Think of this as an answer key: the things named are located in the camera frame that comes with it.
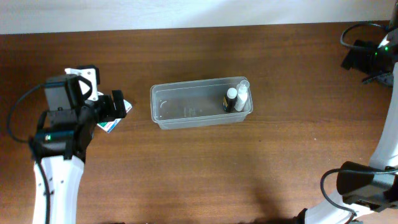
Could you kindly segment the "white green medicine box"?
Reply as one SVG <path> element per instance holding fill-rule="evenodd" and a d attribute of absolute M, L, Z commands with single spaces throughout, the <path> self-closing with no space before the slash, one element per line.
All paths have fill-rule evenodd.
<path fill-rule="evenodd" d="M 124 105 L 126 109 L 126 113 L 130 112 L 132 110 L 132 104 L 126 100 L 124 100 Z M 97 127 L 105 131 L 106 133 L 110 133 L 121 121 L 121 118 L 117 118 L 114 121 L 108 121 L 108 122 L 103 122 L 103 123 L 98 123 Z"/>

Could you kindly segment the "dark bottle white cap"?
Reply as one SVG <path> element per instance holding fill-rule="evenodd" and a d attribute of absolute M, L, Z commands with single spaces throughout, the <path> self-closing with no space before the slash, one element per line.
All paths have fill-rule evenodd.
<path fill-rule="evenodd" d="M 237 89 L 235 88 L 229 88 L 224 95 L 223 98 L 223 109 L 227 112 L 230 113 L 232 112 L 235 103 L 236 103 L 236 97 L 237 97 Z"/>

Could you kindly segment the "white squeeze bottle clear cap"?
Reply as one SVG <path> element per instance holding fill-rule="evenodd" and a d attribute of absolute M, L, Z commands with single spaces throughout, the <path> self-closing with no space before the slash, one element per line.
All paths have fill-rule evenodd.
<path fill-rule="evenodd" d="M 234 106 L 236 111 L 243 110 L 244 105 L 246 104 L 246 101 L 248 99 L 249 86 L 250 86 L 250 84 L 247 80 L 243 80 L 239 84 L 237 84 L 237 86 L 236 86 L 237 97 L 236 97 L 236 103 Z"/>

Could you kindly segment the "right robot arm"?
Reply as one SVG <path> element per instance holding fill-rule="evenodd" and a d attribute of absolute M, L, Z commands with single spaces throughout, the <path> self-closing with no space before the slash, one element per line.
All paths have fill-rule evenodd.
<path fill-rule="evenodd" d="M 367 76 L 364 84 L 377 81 L 392 88 L 386 122 L 369 164 L 347 161 L 325 172 L 320 179 L 324 201 L 303 209 L 287 223 L 357 223 L 358 218 L 397 208 L 397 8 L 393 8 L 388 26 L 380 26 L 386 35 L 375 44 L 356 40 L 340 44 L 349 49 L 341 63 Z"/>

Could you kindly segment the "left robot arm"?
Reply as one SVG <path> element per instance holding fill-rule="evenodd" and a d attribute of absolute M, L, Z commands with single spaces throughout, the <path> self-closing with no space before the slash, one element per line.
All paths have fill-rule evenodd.
<path fill-rule="evenodd" d="M 34 223 L 75 223 L 86 149 L 98 123 L 125 118 L 121 90 L 90 99 L 95 85 L 78 75 L 44 83 L 48 110 L 28 144 L 34 158 Z"/>

